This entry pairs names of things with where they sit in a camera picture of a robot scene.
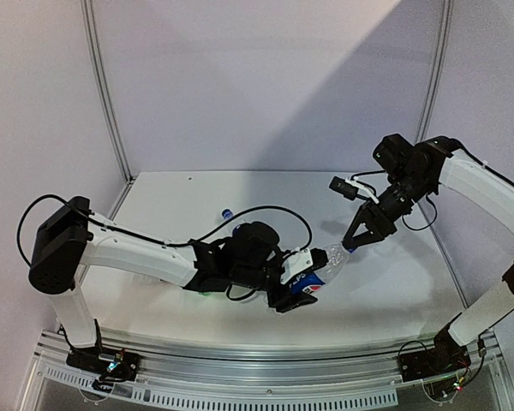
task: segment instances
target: white tabletop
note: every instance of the white tabletop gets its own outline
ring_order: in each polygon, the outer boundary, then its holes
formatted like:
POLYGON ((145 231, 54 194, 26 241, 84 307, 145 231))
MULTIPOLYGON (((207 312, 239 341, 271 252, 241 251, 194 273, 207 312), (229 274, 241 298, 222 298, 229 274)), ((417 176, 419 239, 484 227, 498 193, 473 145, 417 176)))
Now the white tabletop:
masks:
MULTIPOLYGON (((313 247, 339 243, 360 201, 328 189, 325 172, 141 173, 116 221, 176 241, 205 234, 250 206, 280 205, 301 213, 314 231, 313 247)), ((366 181, 379 190, 383 176, 366 181)), ((282 248, 304 244, 306 231, 289 214, 258 211, 247 216, 270 224, 282 248)), ((408 223, 426 222, 416 207, 408 223)), ((363 345, 438 331, 463 305, 430 230, 398 224, 385 241, 362 247, 318 302, 277 315, 264 293, 244 302, 202 296, 126 271, 92 267, 82 284, 92 315, 102 327, 130 334, 206 346, 317 348, 363 345)), ((217 237, 230 233, 222 229, 217 237)))

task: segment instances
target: gray wall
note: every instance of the gray wall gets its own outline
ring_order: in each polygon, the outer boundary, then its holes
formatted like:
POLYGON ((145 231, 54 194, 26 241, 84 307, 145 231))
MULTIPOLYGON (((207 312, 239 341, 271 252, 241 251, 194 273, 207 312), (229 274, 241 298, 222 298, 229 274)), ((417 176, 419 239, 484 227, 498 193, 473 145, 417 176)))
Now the gray wall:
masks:
MULTIPOLYGON (((514 181, 514 0, 456 1, 428 137, 456 137, 514 181)), ((436 228, 470 301, 500 279, 514 239, 484 211, 442 190, 436 228)), ((514 380, 514 313, 496 327, 514 380)))
MULTIPOLYGON (((0 411, 15 409, 39 334, 55 325, 15 248, 21 214, 46 193, 86 195, 108 212, 122 185, 80 2, 0 1, 0 411)), ((56 209, 49 201, 29 216, 29 255, 38 224, 56 209)))
POLYGON ((415 138, 437 0, 96 2, 134 171, 363 170, 415 138))

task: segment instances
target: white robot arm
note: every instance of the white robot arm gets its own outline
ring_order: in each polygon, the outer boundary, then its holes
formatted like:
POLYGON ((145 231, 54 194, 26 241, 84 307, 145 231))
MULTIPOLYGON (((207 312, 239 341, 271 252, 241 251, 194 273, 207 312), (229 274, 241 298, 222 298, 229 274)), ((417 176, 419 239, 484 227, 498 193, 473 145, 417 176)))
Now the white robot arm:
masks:
POLYGON ((263 209, 286 211, 298 217, 308 230, 307 245, 284 252, 278 246, 276 231, 258 221, 243 223, 232 236, 210 243, 203 240, 228 222, 198 240, 174 244, 119 226, 92 212, 89 200, 83 197, 67 202, 48 194, 35 200, 20 221, 18 246, 30 266, 30 283, 49 296, 64 328, 71 347, 67 364, 100 374, 94 388, 103 390, 110 388, 106 383, 111 378, 122 375, 123 380, 133 380, 137 373, 137 354, 101 345, 99 325, 89 313, 80 287, 81 273, 91 265, 155 277, 190 291, 226 292, 229 298, 232 285, 250 289, 248 295, 262 290, 268 306, 279 313, 316 302, 313 295, 293 293, 290 286, 298 274, 325 266, 326 252, 308 248, 312 240, 310 226, 292 210, 263 205, 242 213, 263 209), (47 198, 63 202, 63 207, 39 227, 29 261, 21 249, 21 226, 32 207, 47 198))
MULTIPOLYGON (((459 149, 445 160, 439 183, 473 201, 514 235, 514 187, 459 149)), ((484 330, 514 311, 514 266, 486 294, 449 327, 459 346, 475 340, 484 330)))
MULTIPOLYGON (((391 186, 378 198, 369 198, 361 205, 343 239, 345 248, 354 250, 384 240, 396 232, 396 220, 409 214, 421 198, 437 194, 439 186, 473 201, 514 235, 514 183, 487 167, 458 140, 436 137, 412 146, 401 135, 393 134, 377 146, 374 159, 387 173, 391 186), (356 235, 362 225, 367 230, 356 235)), ((358 196, 358 187, 352 181, 335 177, 330 188, 349 200, 358 196)), ((467 344, 513 310, 514 264, 501 282, 438 333, 434 338, 434 361, 430 362, 430 353, 426 353, 423 364, 416 364, 416 357, 407 354, 407 362, 400 365, 405 370, 404 379, 409 374, 415 379, 452 371, 447 364, 453 356, 465 355, 467 344)))

